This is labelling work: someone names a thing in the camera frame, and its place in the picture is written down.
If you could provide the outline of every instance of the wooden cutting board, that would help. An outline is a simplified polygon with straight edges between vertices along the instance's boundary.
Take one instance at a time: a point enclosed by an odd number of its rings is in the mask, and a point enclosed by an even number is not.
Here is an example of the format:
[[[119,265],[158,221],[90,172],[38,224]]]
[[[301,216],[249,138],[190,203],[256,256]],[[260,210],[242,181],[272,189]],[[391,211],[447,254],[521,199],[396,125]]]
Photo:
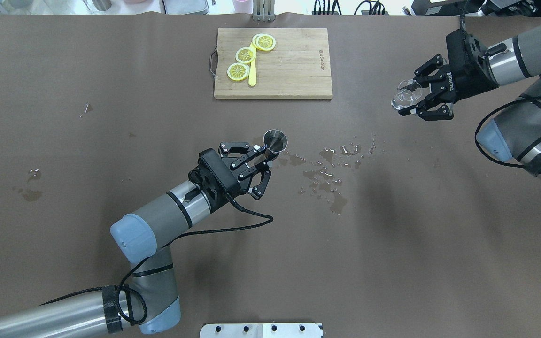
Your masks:
[[[277,45],[270,52],[257,51],[258,83],[232,81],[227,68],[235,53],[249,47],[252,37],[266,33]],[[218,67],[214,81],[217,99],[331,99],[331,64],[326,28],[219,28]]]

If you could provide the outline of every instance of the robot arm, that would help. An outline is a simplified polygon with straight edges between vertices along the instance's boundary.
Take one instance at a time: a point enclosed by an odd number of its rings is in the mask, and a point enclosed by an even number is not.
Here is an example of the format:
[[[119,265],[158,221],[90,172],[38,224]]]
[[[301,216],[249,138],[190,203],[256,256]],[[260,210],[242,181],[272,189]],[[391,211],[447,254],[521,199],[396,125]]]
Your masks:
[[[500,163],[515,158],[532,175],[541,174],[541,26],[490,48],[464,30],[449,34],[446,43],[450,64],[436,55],[415,70],[412,80],[399,85],[394,109],[424,120],[450,120],[458,100],[539,75],[518,102],[478,130],[476,140]],[[425,98],[423,91],[429,92]]]
[[[144,334],[174,327],[180,320],[180,307],[169,244],[193,234],[185,231],[228,202],[250,212],[234,197],[250,194],[260,199],[271,177],[272,160],[286,147],[285,135],[273,129],[264,135],[262,147],[223,142],[218,153],[212,148],[201,152],[189,180],[112,225],[112,236],[132,267],[120,286],[77,292],[0,317],[0,338],[90,338],[136,323]],[[251,186],[258,173],[260,182]],[[128,277],[131,283],[124,284]]]

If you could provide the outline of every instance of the water spill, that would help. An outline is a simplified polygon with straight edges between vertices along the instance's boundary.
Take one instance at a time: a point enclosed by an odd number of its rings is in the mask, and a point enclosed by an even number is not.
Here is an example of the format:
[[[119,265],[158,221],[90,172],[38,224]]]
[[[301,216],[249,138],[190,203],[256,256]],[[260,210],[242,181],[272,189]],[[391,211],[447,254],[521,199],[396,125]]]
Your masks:
[[[335,197],[335,199],[333,200],[333,204],[331,205],[331,207],[329,207],[329,210],[335,212],[338,215],[341,215],[344,206],[346,206],[346,204],[348,203],[348,199],[343,197],[341,195],[341,192],[333,192],[333,197]]]
[[[289,155],[289,163],[295,167],[296,165],[303,165],[306,163],[306,159],[298,154]]]
[[[331,182],[324,182],[318,188],[322,191],[330,192],[331,191]]]
[[[26,180],[26,182],[30,182],[32,180],[40,180],[41,179],[41,171],[39,169],[32,169],[30,171],[28,171],[28,175],[30,175],[28,177],[28,180]]]
[[[34,202],[41,198],[43,191],[27,189],[25,193],[21,194],[22,197],[28,202]]]
[[[321,150],[318,154],[322,156],[327,162],[333,162],[333,156],[335,155],[335,149],[325,147],[324,150]]]

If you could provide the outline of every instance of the water droplet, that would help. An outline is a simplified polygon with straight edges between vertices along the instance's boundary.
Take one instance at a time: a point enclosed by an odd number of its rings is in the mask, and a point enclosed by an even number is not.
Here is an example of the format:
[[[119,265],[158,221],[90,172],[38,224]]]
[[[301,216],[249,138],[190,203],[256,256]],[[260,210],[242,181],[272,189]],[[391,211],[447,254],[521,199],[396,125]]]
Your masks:
[[[41,171],[39,169],[32,169],[28,171],[28,174],[30,175],[30,177],[28,177],[28,180],[26,180],[27,183],[32,180],[41,179]]]
[[[348,149],[346,148],[346,145],[343,144],[341,147],[341,153],[344,154],[344,155],[347,155],[347,154],[350,154],[350,152],[348,151]]]

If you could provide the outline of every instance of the clear glass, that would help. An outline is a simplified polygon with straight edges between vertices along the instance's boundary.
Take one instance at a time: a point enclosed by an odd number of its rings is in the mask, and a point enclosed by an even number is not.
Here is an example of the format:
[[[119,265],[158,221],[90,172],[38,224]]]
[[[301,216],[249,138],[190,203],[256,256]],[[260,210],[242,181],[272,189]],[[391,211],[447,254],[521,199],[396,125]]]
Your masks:
[[[398,92],[391,100],[391,106],[395,110],[404,109],[416,105],[422,100],[423,88],[415,80],[404,80],[398,85]]]

